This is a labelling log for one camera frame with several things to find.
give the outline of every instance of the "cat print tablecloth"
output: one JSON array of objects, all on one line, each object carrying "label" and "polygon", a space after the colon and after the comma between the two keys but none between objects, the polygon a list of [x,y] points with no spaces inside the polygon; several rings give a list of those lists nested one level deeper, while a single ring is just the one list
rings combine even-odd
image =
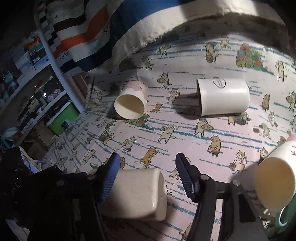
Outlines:
[{"label": "cat print tablecloth", "polygon": [[[258,211],[264,210],[254,191],[254,173],[268,154],[296,132],[294,59],[237,32],[205,36],[202,32],[152,45],[126,58],[115,70],[96,76],[88,108],[46,155],[67,173],[94,172],[112,152],[121,156],[122,169],[161,170],[168,190],[166,219],[110,222],[112,240],[187,237],[197,204],[186,197],[176,170],[179,152],[214,180],[239,180]],[[196,79],[214,77],[246,81],[250,90],[246,112],[197,118]],[[133,80],[148,87],[147,108],[139,119],[124,120],[116,115],[114,100]],[[218,200],[213,240],[218,238],[221,205]],[[267,232],[274,232],[272,220],[264,216],[262,220]]]}]

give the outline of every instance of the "shelf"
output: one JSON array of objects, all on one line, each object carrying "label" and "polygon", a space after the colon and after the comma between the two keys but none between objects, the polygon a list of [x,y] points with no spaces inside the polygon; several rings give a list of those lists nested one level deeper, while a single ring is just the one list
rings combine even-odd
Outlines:
[{"label": "shelf", "polygon": [[30,131],[33,129],[33,127],[37,124],[38,121],[41,120],[41,118],[44,116],[44,114],[64,95],[66,94],[66,91],[63,90],[57,97],[55,97],[41,112],[40,114],[34,119],[32,124],[28,127],[28,129],[25,131],[25,133],[21,136],[21,138],[17,141],[16,146],[20,146],[24,139],[27,137],[27,135],[30,133]]},{"label": "shelf", "polygon": [[34,78],[39,72],[41,72],[43,69],[45,69],[47,66],[50,65],[50,62],[46,62],[44,65],[42,65],[40,68],[36,69],[34,66],[32,66],[27,73],[21,75],[18,79],[17,82],[20,81],[21,84],[20,86],[15,90],[15,92],[12,93],[12,95],[7,99],[5,104],[3,105],[2,109],[0,110],[0,116],[6,109],[6,107],[11,103],[11,101],[16,97],[16,95],[19,93],[19,91],[32,79]]}]

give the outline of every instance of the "oval logo on cup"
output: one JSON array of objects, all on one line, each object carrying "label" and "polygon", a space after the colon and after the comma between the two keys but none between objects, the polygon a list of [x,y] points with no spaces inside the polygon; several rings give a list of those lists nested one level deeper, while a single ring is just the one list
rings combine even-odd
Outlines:
[{"label": "oval logo on cup", "polygon": [[214,77],[213,83],[220,89],[223,89],[226,86],[226,81],[224,79],[219,79],[219,77]]}]

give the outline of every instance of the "green mug handle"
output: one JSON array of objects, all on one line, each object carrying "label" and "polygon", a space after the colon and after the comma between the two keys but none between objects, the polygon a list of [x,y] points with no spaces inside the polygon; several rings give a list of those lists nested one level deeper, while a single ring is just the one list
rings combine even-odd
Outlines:
[{"label": "green mug handle", "polygon": [[[284,209],[287,209],[287,210],[285,212],[285,216],[282,217],[282,213]],[[296,213],[296,195],[293,196],[292,200],[286,207],[284,207],[281,211],[277,212],[276,217],[274,219],[274,225],[277,228],[285,227],[292,220],[295,213]]]}]

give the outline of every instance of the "orange stripe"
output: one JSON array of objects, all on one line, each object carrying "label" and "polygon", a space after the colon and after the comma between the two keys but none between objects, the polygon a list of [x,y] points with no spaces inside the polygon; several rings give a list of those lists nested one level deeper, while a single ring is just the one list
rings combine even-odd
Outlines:
[{"label": "orange stripe", "polygon": [[108,21],[108,12],[106,6],[102,7],[96,15],[89,22],[87,31],[83,34],[79,34],[61,41],[61,44],[57,46],[56,51],[53,53],[54,57],[57,58],[60,53],[68,50],[69,48],[85,43],[92,40],[106,25]]}]

